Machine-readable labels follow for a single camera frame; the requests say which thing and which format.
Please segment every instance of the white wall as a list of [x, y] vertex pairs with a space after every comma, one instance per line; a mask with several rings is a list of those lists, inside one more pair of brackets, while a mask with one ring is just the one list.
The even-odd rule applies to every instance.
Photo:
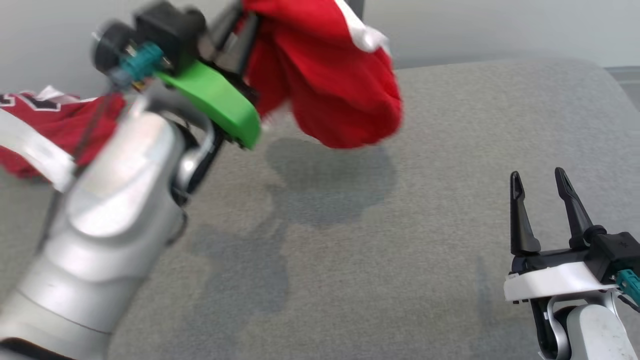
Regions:
[[[0, 91], [53, 84], [97, 95], [91, 32], [130, 19], [145, 0], [2, 0]], [[227, 0], [174, 0], [213, 17]], [[572, 56], [606, 67], [640, 65], [640, 0], [367, 0], [399, 67], [514, 56]]]
[[571, 56], [640, 65], [640, 0], [368, 0], [396, 66]]

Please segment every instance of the cable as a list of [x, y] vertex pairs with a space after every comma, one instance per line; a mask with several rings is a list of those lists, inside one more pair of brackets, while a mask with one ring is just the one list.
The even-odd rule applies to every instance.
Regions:
[[618, 299], [620, 299], [620, 301], [624, 302], [625, 304], [629, 305], [629, 307], [631, 307], [633, 310], [640, 313], [640, 307], [638, 307], [638, 305], [635, 305], [633, 301], [627, 299], [622, 294], [618, 295]]
[[178, 239], [180, 239], [184, 233], [187, 231], [187, 227], [189, 225], [189, 215], [186, 211], [182, 210], [182, 224], [180, 225], [180, 229], [173, 235], [168, 241], [167, 246], [173, 245]]
[[[93, 113], [93, 117], [89, 120], [86, 128], [84, 129], [82, 136], [80, 137], [80, 142], [76, 145], [72, 157], [75, 161], [79, 161], [80, 157], [83, 155], [83, 152], [88, 145], [89, 139], [91, 137], [91, 133], [95, 130], [98, 122], [104, 115], [105, 111], [108, 108], [108, 105], [111, 104], [113, 100], [113, 94], [116, 92], [116, 87], [109, 84], [107, 91], [104, 93], [102, 102], [98, 105], [98, 108]], [[76, 168], [74, 179], [71, 180], [71, 185], [68, 188], [73, 186], [74, 182], [77, 179], [77, 175], [79, 172], [79, 168]], [[47, 207], [47, 213], [44, 218], [44, 226], [42, 227], [42, 233], [40, 235], [40, 240], [38, 241], [38, 246], [36, 248], [36, 254], [42, 251], [44, 248], [44, 244], [47, 242], [49, 235], [51, 234], [51, 227], [53, 226], [53, 220], [56, 217], [56, 214], [60, 208], [62, 202], [63, 194], [57, 190], [53, 192], [53, 196], [51, 197], [51, 201], [49, 202], [49, 206]]]

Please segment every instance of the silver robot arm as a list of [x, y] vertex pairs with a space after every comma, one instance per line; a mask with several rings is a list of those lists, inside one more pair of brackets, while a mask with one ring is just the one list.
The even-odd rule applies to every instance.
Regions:
[[[517, 172], [511, 175], [511, 253], [515, 257], [504, 296], [514, 304], [531, 305], [542, 359], [637, 360], [615, 298], [628, 290], [637, 301], [637, 294], [628, 287], [637, 277], [628, 282], [618, 277], [633, 274], [629, 269], [638, 271], [640, 245], [629, 233], [611, 235], [593, 225], [561, 168], [556, 169], [556, 183], [569, 218], [570, 248], [541, 251], [524, 208], [522, 181]], [[586, 304], [566, 304], [575, 300]]]
[[[205, 141], [186, 141], [176, 117], [201, 127]], [[177, 92], [156, 84], [142, 95], [64, 195], [50, 237], [2, 307], [0, 344], [34, 358], [105, 359], [133, 296], [183, 226], [186, 187], [219, 135]]]

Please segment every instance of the gray fabric surface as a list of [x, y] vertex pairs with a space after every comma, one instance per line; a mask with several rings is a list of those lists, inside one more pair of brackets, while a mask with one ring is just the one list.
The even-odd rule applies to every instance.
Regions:
[[[288, 124], [228, 147], [189, 207], [111, 358], [539, 359], [506, 303], [509, 174], [544, 249], [566, 247], [562, 166], [591, 218], [640, 236], [640, 119], [573, 60], [400, 70], [404, 128], [332, 151]], [[3, 175], [0, 297], [25, 269], [49, 190]], [[640, 316], [619, 305], [640, 350]]]

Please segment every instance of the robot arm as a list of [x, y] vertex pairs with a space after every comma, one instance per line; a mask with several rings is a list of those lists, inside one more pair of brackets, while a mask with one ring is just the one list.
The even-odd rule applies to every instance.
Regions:
[[[541, 251], [524, 208], [518, 172], [511, 175], [512, 269], [504, 295], [529, 302], [536, 322], [540, 356], [548, 360], [637, 359], [616, 310], [621, 291], [640, 300], [640, 244], [629, 234], [607, 234], [593, 225], [565, 171], [556, 168], [572, 238], [566, 250]], [[583, 300], [586, 305], [556, 304]]]
[[[231, 6], [227, 13], [238, 11]], [[186, 225], [183, 207], [224, 140], [252, 148], [258, 139], [255, 94], [242, 82], [259, 25], [253, 18], [231, 48], [208, 60], [197, 53], [198, 41], [210, 35], [197, 10], [160, 2], [136, 15], [136, 29], [115, 22], [103, 32], [95, 65], [114, 88], [160, 80], [120, 119], [82, 176], [60, 181], [44, 246], [0, 310], [0, 351], [17, 359], [106, 358], [137, 290]], [[233, 29], [214, 27], [221, 40]], [[204, 132], [203, 140], [191, 127]], [[10, 145], [22, 153], [21, 144]]]

